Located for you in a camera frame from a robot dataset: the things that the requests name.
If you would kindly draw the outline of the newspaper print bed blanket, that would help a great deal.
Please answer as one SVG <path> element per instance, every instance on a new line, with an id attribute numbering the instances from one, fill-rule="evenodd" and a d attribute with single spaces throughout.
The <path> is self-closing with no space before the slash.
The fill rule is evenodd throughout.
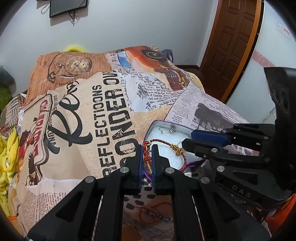
<path id="1" fill-rule="evenodd" d="M 8 189 L 12 225 L 28 234 L 82 179 L 119 169 L 153 121 L 215 132 L 246 122 L 156 47 L 40 56 Z"/>

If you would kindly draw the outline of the yellow pillow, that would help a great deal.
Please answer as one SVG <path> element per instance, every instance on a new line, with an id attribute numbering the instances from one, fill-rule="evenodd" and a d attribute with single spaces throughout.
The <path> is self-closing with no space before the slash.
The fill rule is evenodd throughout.
<path id="1" fill-rule="evenodd" d="M 76 46 L 76 45 L 69 45 L 63 51 L 64 52 L 86 53 L 86 51 L 83 48 Z"/>

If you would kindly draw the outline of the dark grey pillow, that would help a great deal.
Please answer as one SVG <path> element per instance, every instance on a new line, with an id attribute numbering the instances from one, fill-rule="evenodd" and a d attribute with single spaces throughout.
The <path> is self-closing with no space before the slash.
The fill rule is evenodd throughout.
<path id="1" fill-rule="evenodd" d="M 3 66 L 0 66 L 0 82 L 5 87 L 15 86 L 15 79 L 8 73 Z"/>

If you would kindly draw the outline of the white wardrobe sliding door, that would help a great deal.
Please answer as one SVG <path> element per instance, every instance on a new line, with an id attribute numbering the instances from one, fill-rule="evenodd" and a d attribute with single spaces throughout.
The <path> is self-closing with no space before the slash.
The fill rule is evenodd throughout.
<path id="1" fill-rule="evenodd" d="M 295 68 L 295 37 L 270 2 L 264 3 L 263 20 L 252 57 L 227 106 L 250 123 L 273 123 L 265 67 Z"/>

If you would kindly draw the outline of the silver earrings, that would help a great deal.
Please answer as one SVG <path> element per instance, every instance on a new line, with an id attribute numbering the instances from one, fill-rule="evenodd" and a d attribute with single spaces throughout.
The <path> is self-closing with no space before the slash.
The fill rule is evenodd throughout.
<path id="1" fill-rule="evenodd" d="M 171 134 L 171 133 L 176 133 L 176 128 L 174 126 L 170 126 L 170 127 L 159 127 L 159 131 L 161 132 L 162 135 L 164 134 Z"/>

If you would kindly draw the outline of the small black wall monitor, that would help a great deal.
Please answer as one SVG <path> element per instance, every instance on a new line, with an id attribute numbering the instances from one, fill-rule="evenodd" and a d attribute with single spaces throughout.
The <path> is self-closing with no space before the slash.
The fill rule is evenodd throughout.
<path id="1" fill-rule="evenodd" d="M 66 12 L 86 8 L 88 0 L 50 0 L 50 18 Z"/>

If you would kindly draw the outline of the purple heart-shaped tin box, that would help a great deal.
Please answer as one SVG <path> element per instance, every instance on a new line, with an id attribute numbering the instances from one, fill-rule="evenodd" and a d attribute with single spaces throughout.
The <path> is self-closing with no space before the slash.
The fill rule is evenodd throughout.
<path id="1" fill-rule="evenodd" d="M 159 127 L 176 128 L 176 133 L 162 135 Z M 200 166 L 205 159 L 196 157 L 193 153 L 189 153 L 182 148 L 182 141 L 186 138 L 191 138 L 193 130 L 182 125 L 177 125 L 163 120 L 153 121 L 147 130 L 142 144 L 143 160 L 144 160 L 144 175 L 147 180 L 152 181 L 153 177 L 153 161 L 152 161 L 152 146 L 157 145 L 159 155 L 169 160 L 172 168 L 182 172 L 191 171 Z"/>

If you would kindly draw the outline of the green patterned bag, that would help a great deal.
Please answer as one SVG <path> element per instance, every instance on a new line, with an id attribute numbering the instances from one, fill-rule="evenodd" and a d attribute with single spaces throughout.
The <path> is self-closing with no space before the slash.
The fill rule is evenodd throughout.
<path id="1" fill-rule="evenodd" d="M 11 100 L 11 91 L 8 87 L 1 84 L 0 87 L 0 110 L 3 111 L 5 106 L 9 103 Z"/>

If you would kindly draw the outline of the brown wooden door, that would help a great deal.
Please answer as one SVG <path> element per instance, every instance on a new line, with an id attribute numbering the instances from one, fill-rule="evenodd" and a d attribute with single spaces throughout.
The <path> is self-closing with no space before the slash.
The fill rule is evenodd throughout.
<path id="1" fill-rule="evenodd" d="M 200 66 L 207 94 L 226 102 L 254 45 L 261 1 L 219 1 Z"/>

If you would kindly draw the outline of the yellow cartoon blanket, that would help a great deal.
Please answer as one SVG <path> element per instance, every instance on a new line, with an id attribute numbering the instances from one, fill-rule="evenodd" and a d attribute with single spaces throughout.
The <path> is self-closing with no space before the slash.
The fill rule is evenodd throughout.
<path id="1" fill-rule="evenodd" d="M 10 216 L 8 189 L 16 174 L 19 142 L 20 137 L 15 126 L 6 140 L 1 135 L 1 208 L 7 217 Z"/>

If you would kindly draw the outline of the striped patchwork pillow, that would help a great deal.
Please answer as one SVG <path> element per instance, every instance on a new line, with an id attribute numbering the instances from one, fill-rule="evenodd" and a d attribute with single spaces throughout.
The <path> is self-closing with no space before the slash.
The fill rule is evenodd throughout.
<path id="1" fill-rule="evenodd" d="M 1 134 L 8 137 L 16 127 L 18 134 L 21 133 L 26 94 L 20 93 L 5 106 L 1 113 Z"/>

